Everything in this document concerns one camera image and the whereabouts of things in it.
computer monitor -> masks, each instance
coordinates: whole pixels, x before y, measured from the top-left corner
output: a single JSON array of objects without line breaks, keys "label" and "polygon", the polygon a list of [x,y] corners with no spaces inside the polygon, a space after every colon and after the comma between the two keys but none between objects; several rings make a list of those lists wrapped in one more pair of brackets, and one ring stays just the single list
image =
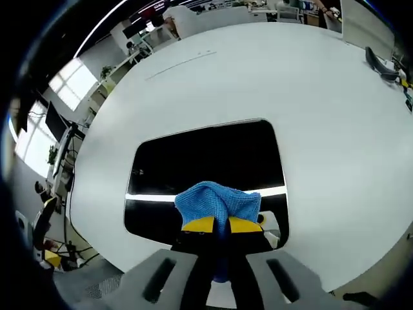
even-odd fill
[{"label": "computer monitor", "polygon": [[45,122],[57,141],[62,139],[66,129],[70,126],[70,123],[57,112],[51,102],[49,103],[49,108],[47,109]]},{"label": "computer monitor", "polygon": [[134,35],[138,34],[139,31],[146,29],[146,27],[146,22],[141,19],[130,25],[128,28],[123,29],[123,34],[127,39],[130,39]]}]

microfiber cloth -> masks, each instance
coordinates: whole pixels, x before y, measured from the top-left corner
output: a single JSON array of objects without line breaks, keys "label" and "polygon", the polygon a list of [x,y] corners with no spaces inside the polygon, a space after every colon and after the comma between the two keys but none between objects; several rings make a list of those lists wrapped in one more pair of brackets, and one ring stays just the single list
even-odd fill
[{"label": "microfiber cloth", "polygon": [[213,216],[217,221],[218,236],[225,237],[225,224],[229,216],[256,223],[261,195],[247,194],[211,181],[204,181],[178,194],[175,206],[187,223]]}]

white table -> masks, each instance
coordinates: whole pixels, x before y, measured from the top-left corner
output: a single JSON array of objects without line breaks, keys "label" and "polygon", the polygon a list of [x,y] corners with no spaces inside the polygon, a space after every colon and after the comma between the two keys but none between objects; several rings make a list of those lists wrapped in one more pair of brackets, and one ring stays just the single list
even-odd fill
[{"label": "white table", "polygon": [[[247,55],[259,55],[254,66]],[[336,289],[380,260],[413,219],[413,116],[404,102],[364,50],[328,30],[252,23],[188,37],[135,66],[101,107],[76,161],[73,224],[123,271],[168,249],[123,225],[138,146],[265,118],[287,184],[284,250],[324,290]]]}]

window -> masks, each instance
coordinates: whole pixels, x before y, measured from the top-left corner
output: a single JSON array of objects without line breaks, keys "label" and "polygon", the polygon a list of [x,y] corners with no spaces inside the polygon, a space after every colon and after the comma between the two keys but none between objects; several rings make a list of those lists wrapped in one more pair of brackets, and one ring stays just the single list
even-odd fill
[{"label": "window", "polygon": [[46,108],[40,103],[34,103],[27,118],[27,131],[21,130],[15,146],[15,153],[31,169],[42,177],[47,178],[50,146],[56,144],[56,140],[45,123]]},{"label": "window", "polygon": [[97,79],[78,59],[72,59],[49,82],[50,88],[73,111]]}]

white wall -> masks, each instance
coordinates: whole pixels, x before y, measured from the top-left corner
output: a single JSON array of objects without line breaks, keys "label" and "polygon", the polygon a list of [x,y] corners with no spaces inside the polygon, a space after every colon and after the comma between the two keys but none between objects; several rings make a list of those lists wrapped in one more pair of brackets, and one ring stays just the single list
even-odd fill
[{"label": "white wall", "polygon": [[[10,190],[12,192],[14,207],[33,222],[37,213],[43,208],[43,202],[40,196],[34,190],[36,181],[45,185],[43,177],[38,175],[19,157],[15,157],[14,166],[10,175]],[[46,236],[58,241],[63,241],[63,216],[62,214],[53,213],[50,219],[50,229]]]},{"label": "white wall", "polygon": [[123,33],[123,29],[130,25],[131,23],[129,20],[121,21],[110,31],[110,34],[114,38],[116,44],[125,53],[125,55],[128,55],[128,49],[126,48],[126,44],[131,40],[126,38],[125,34]]},{"label": "white wall", "polygon": [[357,47],[370,47],[383,58],[392,59],[394,34],[380,19],[355,0],[341,0],[343,40]]},{"label": "white wall", "polygon": [[100,81],[102,68],[104,66],[116,67],[125,60],[126,55],[117,45],[115,39],[109,36],[81,54],[79,58],[94,77]]},{"label": "white wall", "polygon": [[238,6],[203,12],[197,16],[197,22],[198,32],[204,32],[231,25],[251,23],[252,20],[248,9],[245,6]]},{"label": "white wall", "polygon": [[43,97],[45,97],[47,101],[51,101],[58,113],[64,118],[76,123],[82,123],[89,107],[87,101],[82,100],[77,108],[72,111],[50,87],[43,93]]}]

